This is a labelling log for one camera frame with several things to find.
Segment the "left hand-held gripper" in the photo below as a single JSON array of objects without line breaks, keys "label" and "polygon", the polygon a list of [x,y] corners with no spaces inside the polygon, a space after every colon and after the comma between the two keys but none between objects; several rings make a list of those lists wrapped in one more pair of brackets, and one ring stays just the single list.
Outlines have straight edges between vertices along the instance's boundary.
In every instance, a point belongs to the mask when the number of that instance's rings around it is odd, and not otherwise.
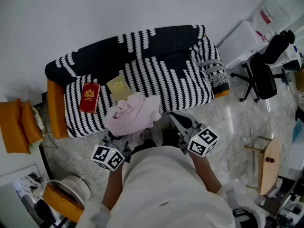
[{"label": "left hand-held gripper", "polygon": [[99,144],[95,145],[90,159],[103,169],[115,171],[122,163],[130,162],[132,150],[129,143],[129,136],[115,137],[106,129]]}]

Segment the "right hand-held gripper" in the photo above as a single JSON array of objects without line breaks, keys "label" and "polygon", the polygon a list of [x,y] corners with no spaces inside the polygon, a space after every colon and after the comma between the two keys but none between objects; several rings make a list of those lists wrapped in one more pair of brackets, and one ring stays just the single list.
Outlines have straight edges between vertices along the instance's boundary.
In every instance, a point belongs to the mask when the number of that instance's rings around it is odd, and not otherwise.
[{"label": "right hand-held gripper", "polygon": [[169,116],[181,137],[178,147],[183,154],[191,152],[204,157],[214,149],[219,136],[210,126],[199,123],[192,115],[183,112],[170,112]]}]

